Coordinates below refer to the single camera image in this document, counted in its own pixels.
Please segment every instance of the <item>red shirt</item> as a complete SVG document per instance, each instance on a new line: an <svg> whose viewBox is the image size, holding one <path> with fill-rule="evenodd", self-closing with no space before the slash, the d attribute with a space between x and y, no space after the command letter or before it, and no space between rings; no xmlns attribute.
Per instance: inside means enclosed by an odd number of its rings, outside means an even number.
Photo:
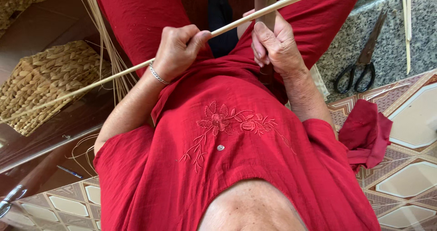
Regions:
<svg viewBox="0 0 437 231"><path fill-rule="evenodd" d="M237 56L200 62L163 90L155 129L105 143L94 160L103 230L196 230L209 203L248 178L278 188L309 230L380 230L331 126L300 122L255 69Z"/></svg>

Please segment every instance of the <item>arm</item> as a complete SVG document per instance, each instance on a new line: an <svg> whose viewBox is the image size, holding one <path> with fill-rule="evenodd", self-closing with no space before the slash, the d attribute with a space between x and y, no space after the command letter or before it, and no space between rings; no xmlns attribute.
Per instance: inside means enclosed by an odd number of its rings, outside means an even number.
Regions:
<svg viewBox="0 0 437 231"><path fill-rule="evenodd" d="M334 122L322 95L305 66L294 40L293 29L280 13L276 12L274 32L262 22L252 32L252 49L260 67L270 62L284 80L292 111L302 122L317 118L328 122L337 137Z"/></svg>
<svg viewBox="0 0 437 231"><path fill-rule="evenodd" d="M162 79L171 81L193 63L200 48L210 38L209 31L200 32L195 25L165 27L153 68ZM94 144L94 153L111 137L142 126L164 87L150 71L146 71L106 119Z"/></svg>

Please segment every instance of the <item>scissors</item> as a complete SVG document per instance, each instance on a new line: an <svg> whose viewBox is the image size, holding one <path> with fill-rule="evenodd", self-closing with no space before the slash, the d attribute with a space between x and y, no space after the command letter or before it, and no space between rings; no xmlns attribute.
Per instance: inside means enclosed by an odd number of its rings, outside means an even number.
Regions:
<svg viewBox="0 0 437 231"><path fill-rule="evenodd" d="M361 54L358 57L355 64L349 65L347 68L345 68L340 73L340 75L338 75L337 79L334 82L334 89L336 90L337 93L344 94L344 93L347 93L352 88L353 77L355 75L355 69L358 66L363 66L364 70L363 70L363 73L361 73L361 75L358 77L357 82L355 83L355 86L354 86L355 91L357 91L358 93L362 93L364 91L367 91L372 86L373 82L375 81L375 66L371 62L372 54L373 54L373 51L375 49L376 40L379 36L379 33L381 32L381 27L384 24L386 17L387 17L387 11L385 11L385 12L381 11L381 13L379 14L378 20L376 21L375 26L374 26L372 32L370 33L370 37L367 40L366 46L361 51ZM347 88L345 90L338 89L338 83L340 82L340 79L349 71L351 72L351 75L349 77L349 83L347 84ZM370 75L371 75L370 82L367 84L367 86L365 88L359 89L358 86L360 85L364 76L369 71L370 71Z"/></svg>

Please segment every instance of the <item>embroidered flower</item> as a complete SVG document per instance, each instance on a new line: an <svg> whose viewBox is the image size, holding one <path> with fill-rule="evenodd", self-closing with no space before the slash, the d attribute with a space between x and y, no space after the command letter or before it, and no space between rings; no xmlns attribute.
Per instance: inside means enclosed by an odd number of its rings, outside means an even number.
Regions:
<svg viewBox="0 0 437 231"><path fill-rule="evenodd" d="M252 131L255 129L255 122L252 122L252 121L242 122L242 123L240 123L240 129L241 129L241 131L243 131L243 129L248 130L248 131Z"/></svg>
<svg viewBox="0 0 437 231"><path fill-rule="evenodd" d="M253 110L243 110L236 113L234 108L228 116L228 107L225 104L222 104L220 111L217 111L216 101L213 101L210 105L205 107L205 116L206 119L197 121L197 125L204 128L204 133L193 140L194 145L190 147L179 160L180 162L182 159L185 161L187 158L191 160L191 156L194 156L192 164L194 165L194 170L196 172L198 172L198 169L202 168L202 165L205 162L204 154L207 152L204 151L204 146L206 145L207 134L209 131L212 130L214 137L216 137L219 132L225 132L228 135L239 134L236 130L231 128L230 119L235 119L240 123L241 131L255 131L254 133L258 134L260 137L264 134L264 131L273 131L280 135L283 142L292 149L288 140L275 128L275 126L278 125L275 122L275 119L267 120L268 116L264 117L261 113L255 114Z"/></svg>

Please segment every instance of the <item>woman's left hand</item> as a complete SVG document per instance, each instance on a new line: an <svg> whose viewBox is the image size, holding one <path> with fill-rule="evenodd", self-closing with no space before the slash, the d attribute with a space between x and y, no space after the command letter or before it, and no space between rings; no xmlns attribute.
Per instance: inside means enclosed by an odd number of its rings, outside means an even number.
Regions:
<svg viewBox="0 0 437 231"><path fill-rule="evenodd" d="M211 33L200 31L194 24L182 28L165 27L153 68L162 79L171 82L188 69L209 39Z"/></svg>

